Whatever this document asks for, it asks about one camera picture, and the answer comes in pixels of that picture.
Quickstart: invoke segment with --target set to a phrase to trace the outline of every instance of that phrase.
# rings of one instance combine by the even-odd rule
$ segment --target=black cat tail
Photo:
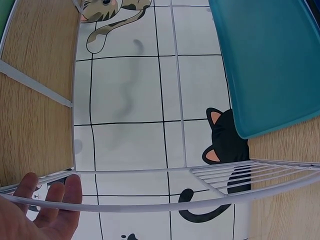
[[[179,197],[179,203],[185,203],[190,202],[192,197],[194,196],[194,191],[190,188],[187,188],[182,191]],[[222,214],[225,210],[227,210],[231,204],[221,205],[217,209],[205,213],[205,214],[193,214],[189,210],[181,210],[179,211],[179,214],[181,217],[183,217],[185,220],[192,222],[192,223],[205,223],[208,222],[216,217],[218,217],[220,214]]]

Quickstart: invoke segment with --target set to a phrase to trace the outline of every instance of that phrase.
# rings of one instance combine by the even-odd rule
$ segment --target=small black cat figure
[[[125,239],[127,236],[126,235],[122,235],[121,238]],[[131,233],[128,238],[126,240],[138,240],[136,238],[136,235],[134,233]]]
[[[250,160],[248,140],[239,137],[235,127],[232,109],[221,112],[220,110],[215,108],[208,108],[206,110],[206,116],[212,130],[212,145],[203,152],[203,161],[207,164],[213,165]],[[242,168],[239,170],[235,168],[229,180],[250,177],[250,174],[232,176],[234,174],[249,173],[250,171],[246,169],[248,168]],[[227,185],[231,186],[234,184],[240,184],[249,181],[250,179],[243,179],[239,181],[228,182]],[[245,184],[241,186],[230,187],[227,189],[227,192],[229,194],[232,194],[242,191],[248,191],[250,189],[251,185]],[[192,189],[185,189],[180,194],[178,202],[190,202],[193,195],[194,191]],[[216,218],[230,206],[231,204],[221,205],[217,209],[205,214],[193,214],[189,210],[181,210],[179,211],[179,213],[184,219],[189,222],[204,223]]]
[[[60,183],[62,183],[64,185],[65,182],[66,182],[66,179],[67,179],[67,177],[63,177],[63,178],[60,178],[58,180],[55,180],[55,181],[52,181],[52,182],[48,182],[47,183],[47,188],[49,189],[51,187],[51,185],[56,183],[56,182],[60,182]],[[42,187],[42,185],[40,187],[36,187],[35,188],[34,193],[33,193],[33,198],[34,199],[39,199],[39,195],[36,195],[35,192],[37,192],[41,187]],[[40,207],[39,206],[31,206],[31,205],[29,205],[28,210],[30,210],[32,212],[40,212]]]

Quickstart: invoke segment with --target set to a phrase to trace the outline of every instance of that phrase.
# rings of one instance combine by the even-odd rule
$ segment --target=cartoon cat print
[[[235,122],[233,118],[232,109],[225,112],[221,112],[215,108],[208,108],[206,110],[207,119],[211,127],[211,140],[212,145],[209,146],[202,154],[202,159],[207,164],[220,164],[220,163],[234,163],[240,161],[249,160],[249,147],[248,140],[239,137]],[[249,170],[246,167],[235,168],[231,174],[229,180],[235,180],[238,178],[250,177]],[[234,174],[245,174],[241,176],[232,176]],[[245,183],[250,181],[249,179],[229,181],[228,186],[235,184]],[[250,184],[241,186],[230,187],[227,189],[229,194],[238,193],[242,191],[248,191],[251,189]],[[179,203],[190,202],[194,195],[194,191],[190,188],[185,189],[180,194]],[[205,213],[205,214],[193,214],[189,210],[179,211],[180,215],[189,222],[192,223],[204,223],[210,221],[225,210],[227,210],[231,204],[221,205],[217,209]]]
[[[151,3],[152,0],[85,0],[81,17],[81,23],[83,24],[110,20],[120,11],[120,9],[138,11],[136,15],[130,18],[110,23],[94,30],[86,41],[87,49],[90,49],[88,48],[88,44],[94,42],[98,35],[104,35],[104,42],[106,42],[107,35],[112,30],[141,19]]]

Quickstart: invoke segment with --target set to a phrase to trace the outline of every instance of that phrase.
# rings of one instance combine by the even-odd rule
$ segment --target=wood grain surface
[[[80,14],[72,0],[20,0],[1,59],[72,100]],[[0,73],[0,187],[73,166],[72,110]]]
[[[286,177],[256,182],[252,184],[252,188],[262,188],[305,175],[306,173],[299,172]],[[320,182],[317,182],[289,192],[253,201],[249,239],[318,240],[320,236],[319,190]]]
[[[320,161],[320,117],[248,141],[251,159]]]
[[[72,110],[0,73],[0,187],[73,166]]]
[[[252,159],[320,162],[320,117],[248,141]],[[253,183],[252,188],[289,181],[303,173]],[[250,240],[320,239],[320,182],[255,200]]]
[[[71,100],[78,25],[72,0],[20,0],[1,59]]]

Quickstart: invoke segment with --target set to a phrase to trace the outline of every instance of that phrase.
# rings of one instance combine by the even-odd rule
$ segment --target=grid pattern floor
[[[208,0],[172,0],[179,55],[186,162],[202,166],[212,145],[206,110],[231,108],[223,59]],[[184,166],[174,35],[169,0],[153,0],[141,19],[100,34],[95,30],[134,17],[121,8],[107,21],[80,26],[75,66],[76,168],[138,170]],[[188,172],[81,176],[84,204],[177,203],[216,198]],[[42,187],[35,197],[41,198]],[[196,215],[214,209],[193,210]],[[32,219],[37,213],[29,211]],[[249,204],[232,204],[216,218],[194,223],[179,212],[81,213],[75,240],[244,240]]]

